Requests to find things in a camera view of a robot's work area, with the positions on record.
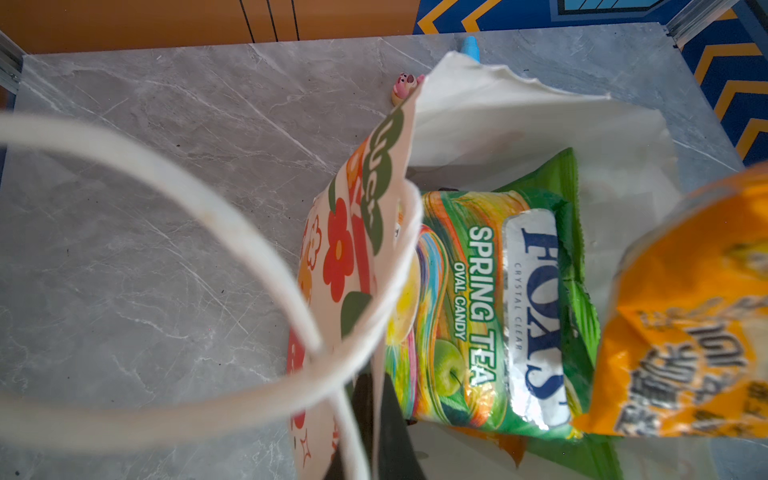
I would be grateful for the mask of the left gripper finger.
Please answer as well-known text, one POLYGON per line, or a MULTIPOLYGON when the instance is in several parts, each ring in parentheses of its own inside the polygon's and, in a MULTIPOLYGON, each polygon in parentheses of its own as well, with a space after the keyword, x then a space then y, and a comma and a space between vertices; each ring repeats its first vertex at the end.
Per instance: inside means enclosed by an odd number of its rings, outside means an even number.
POLYGON ((355 426, 359 430, 369 465, 373 466, 374 441, 378 441, 379 479, 425 479, 393 383, 384 375, 381 405, 374 406, 374 382, 370 373, 358 376, 350 390, 355 426))

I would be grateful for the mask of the white floral paper bag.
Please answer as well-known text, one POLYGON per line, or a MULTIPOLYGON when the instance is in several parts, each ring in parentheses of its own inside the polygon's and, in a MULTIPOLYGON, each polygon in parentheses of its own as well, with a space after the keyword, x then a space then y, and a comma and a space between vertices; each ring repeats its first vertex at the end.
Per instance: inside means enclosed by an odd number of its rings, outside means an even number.
POLYGON ((265 286, 304 343, 304 369, 264 386, 153 410, 87 410, 5 397, 1 437, 36 449, 120 452, 225 435, 308 413, 309 431, 337 427, 350 479, 374 479, 381 421, 366 437, 346 395, 371 366, 372 412, 389 382, 386 326, 416 259, 424 208, 420 189, 451 193, 500 186, 564 150, 578 163, 576 200, 585 254, 575 266, 607 322, 624 251, 681 198, 677 161, 661 114, 548 87, 503 65, 451 52, 375 128, 312 206, 303 292, 256 226, 208 185, 116 132, 71 119, 6 114, 4 144, 75 156, 117 170, 175 201, 265 286))

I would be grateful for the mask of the small orange packet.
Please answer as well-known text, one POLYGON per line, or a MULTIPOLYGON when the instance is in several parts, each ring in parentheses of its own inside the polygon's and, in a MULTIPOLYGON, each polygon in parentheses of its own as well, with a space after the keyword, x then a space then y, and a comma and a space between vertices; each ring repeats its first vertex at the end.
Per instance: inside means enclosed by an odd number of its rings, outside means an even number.
POLYGON ((683 200, 624 254, 591 405, 621 437, 767 435, 767 167, 683 200))

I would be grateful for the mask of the green Lays chips bag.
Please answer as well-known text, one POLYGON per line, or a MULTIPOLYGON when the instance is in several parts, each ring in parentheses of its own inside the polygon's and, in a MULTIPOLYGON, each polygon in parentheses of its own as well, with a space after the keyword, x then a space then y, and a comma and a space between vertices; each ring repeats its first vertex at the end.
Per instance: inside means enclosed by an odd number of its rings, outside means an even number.
MULTIPOLYGON (((579 173, 573 150, 559 152, 534 172, 499 190, 515 191, 530 206, 554 212, 560 242, 559 316, 566 398, 571 416, 577 418, 589 410, 601 327, 585 285, 579 173)), ((532 453, 590 479, 624 477, 613 440, 585 434, 570 424, 553 433, 536 434, 531 427, 522 427, 513 434, 486 433, 482 437, 516 465, 532 453)))

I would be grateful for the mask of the green Fox's tea candy bag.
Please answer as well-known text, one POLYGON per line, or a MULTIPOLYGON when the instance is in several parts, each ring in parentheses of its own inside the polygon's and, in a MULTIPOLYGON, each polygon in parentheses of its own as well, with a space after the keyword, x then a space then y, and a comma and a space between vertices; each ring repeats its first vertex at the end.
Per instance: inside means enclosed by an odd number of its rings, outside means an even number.
POLYGON ((598 325, 574 204, 540 188, 433 191, 422 201, 411 276, 386 338, 403 416, 577 438, 598 325))

